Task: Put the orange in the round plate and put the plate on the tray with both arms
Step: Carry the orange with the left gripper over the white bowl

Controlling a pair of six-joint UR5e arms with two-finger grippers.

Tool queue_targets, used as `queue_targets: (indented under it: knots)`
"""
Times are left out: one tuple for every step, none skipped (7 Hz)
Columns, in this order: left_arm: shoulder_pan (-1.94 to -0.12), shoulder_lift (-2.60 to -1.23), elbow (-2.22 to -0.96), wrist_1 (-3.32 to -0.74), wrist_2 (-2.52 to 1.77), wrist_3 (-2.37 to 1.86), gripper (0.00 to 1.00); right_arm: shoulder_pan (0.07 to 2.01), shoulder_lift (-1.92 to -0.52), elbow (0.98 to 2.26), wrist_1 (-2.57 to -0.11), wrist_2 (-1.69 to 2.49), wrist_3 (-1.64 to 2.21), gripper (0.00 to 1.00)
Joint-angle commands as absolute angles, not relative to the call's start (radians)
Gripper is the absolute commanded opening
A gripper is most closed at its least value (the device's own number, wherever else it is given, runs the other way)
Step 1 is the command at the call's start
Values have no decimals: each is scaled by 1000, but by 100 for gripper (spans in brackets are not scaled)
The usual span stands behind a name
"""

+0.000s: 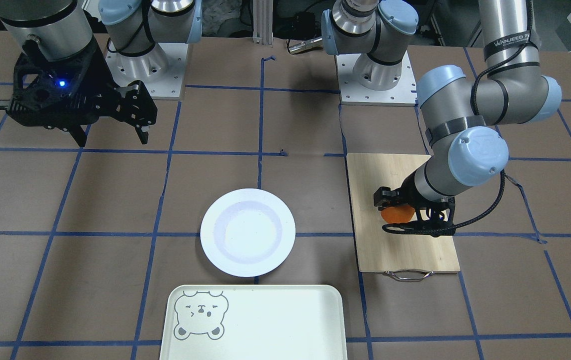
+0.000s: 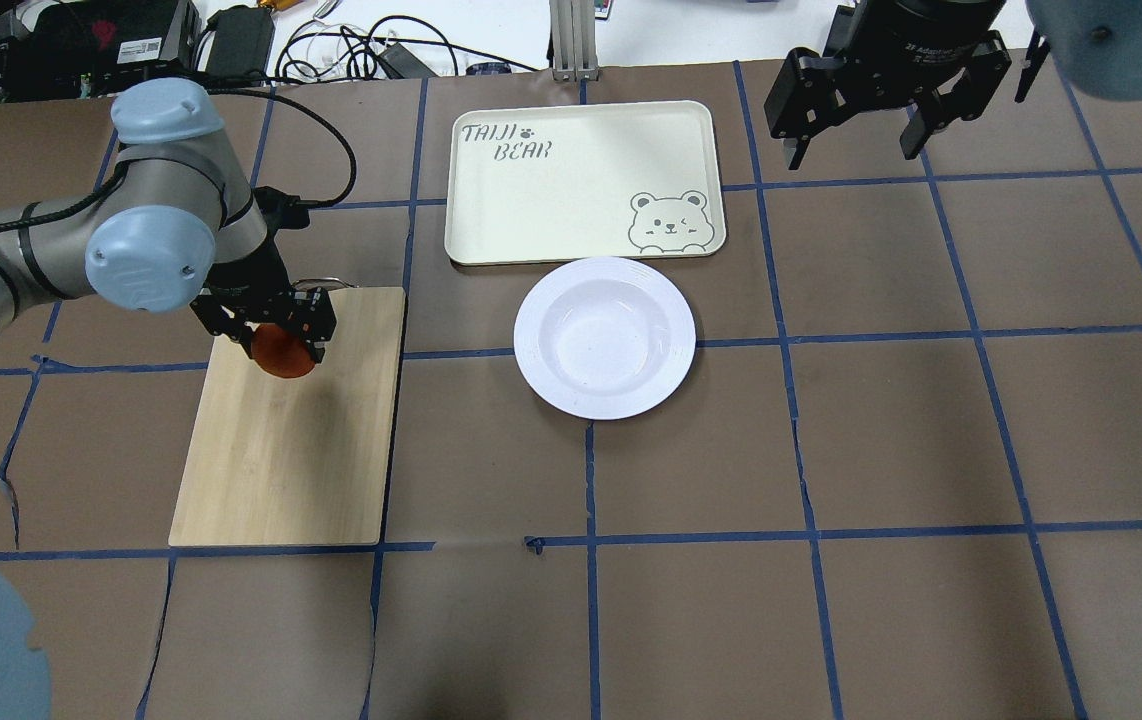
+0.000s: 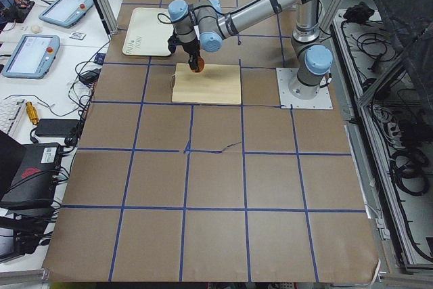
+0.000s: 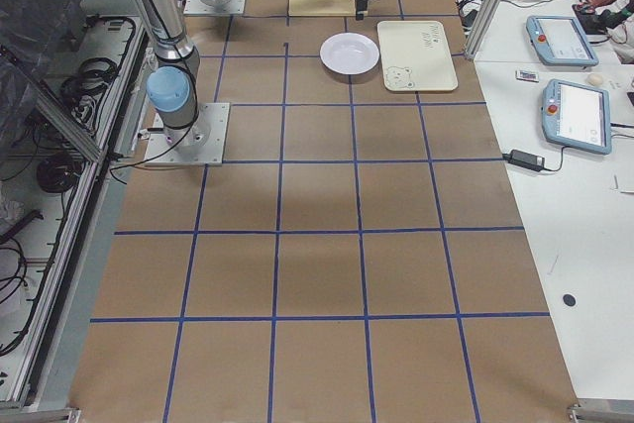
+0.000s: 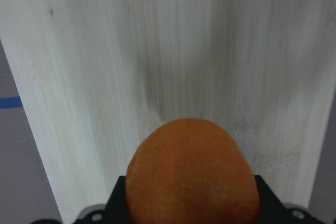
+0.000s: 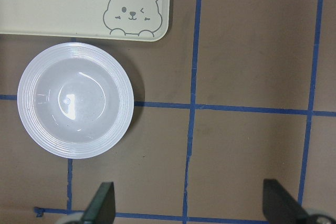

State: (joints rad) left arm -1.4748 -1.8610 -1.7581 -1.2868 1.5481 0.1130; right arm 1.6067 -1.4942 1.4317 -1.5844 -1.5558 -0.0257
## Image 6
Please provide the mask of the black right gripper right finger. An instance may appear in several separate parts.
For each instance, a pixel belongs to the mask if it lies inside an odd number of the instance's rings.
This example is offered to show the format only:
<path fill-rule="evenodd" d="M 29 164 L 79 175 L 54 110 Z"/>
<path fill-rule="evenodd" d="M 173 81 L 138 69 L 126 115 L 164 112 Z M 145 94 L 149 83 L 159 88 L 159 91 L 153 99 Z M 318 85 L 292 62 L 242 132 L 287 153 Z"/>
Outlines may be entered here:
<path fill-rule="evenodd" d="M 330 216 L 308 213 L 276 179 L 264 179 L 262 190 L 263 214 L 271 224 L 335 223 Z"/>

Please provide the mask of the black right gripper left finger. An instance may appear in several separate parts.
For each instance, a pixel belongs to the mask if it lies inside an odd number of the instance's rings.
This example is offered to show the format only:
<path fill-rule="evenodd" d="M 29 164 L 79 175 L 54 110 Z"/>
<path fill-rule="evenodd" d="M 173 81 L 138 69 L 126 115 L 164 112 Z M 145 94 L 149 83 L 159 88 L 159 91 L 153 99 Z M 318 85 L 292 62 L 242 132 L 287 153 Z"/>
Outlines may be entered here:
<path fill-rule="evenodd" d="M 84 212 L 66 215 L 55 223 L 114 223 L 115 203 L 113 182 L 103 182 Z"/>

